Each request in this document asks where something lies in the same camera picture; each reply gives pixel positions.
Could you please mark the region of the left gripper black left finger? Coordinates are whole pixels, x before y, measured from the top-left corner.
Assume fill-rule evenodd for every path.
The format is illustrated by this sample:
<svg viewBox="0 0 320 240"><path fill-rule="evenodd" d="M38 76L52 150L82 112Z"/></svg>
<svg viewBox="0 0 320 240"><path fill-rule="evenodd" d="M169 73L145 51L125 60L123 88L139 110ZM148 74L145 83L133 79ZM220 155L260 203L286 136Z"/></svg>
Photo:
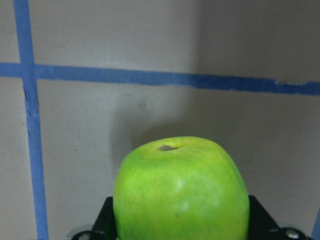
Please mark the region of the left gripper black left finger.
<svg viewBox="0 0 320 240"><path fill-rule="evenodd" d="M116 240L118 237L113 210L113 198L107 197L91 229L92 240Z"/></svg>

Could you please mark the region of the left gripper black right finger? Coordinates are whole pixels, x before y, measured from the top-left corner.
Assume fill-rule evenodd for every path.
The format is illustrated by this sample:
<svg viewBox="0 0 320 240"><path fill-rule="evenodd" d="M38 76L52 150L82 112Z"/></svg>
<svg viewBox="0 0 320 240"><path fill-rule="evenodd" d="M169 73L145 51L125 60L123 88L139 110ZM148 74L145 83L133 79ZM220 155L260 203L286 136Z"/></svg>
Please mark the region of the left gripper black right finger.
<svg viewBox="0 0 320 240"><path fill-rule="evenodd" d="M280 227L258 199L249 195L250 214L248 238L250 240L277 240Z"/></svg>

